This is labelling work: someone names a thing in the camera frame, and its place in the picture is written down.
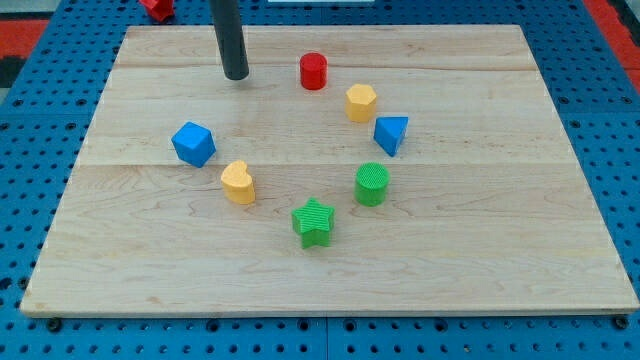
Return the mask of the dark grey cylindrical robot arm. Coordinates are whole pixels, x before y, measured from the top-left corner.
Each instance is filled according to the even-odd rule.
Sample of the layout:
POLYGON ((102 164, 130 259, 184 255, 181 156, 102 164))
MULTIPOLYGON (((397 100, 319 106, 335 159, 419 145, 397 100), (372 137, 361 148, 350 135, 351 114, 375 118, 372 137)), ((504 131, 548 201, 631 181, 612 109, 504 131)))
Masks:
POLYGON ((237 0, 210 0, 219 54, 227 79, 239 81, 249 75, 242 21, 237 0))

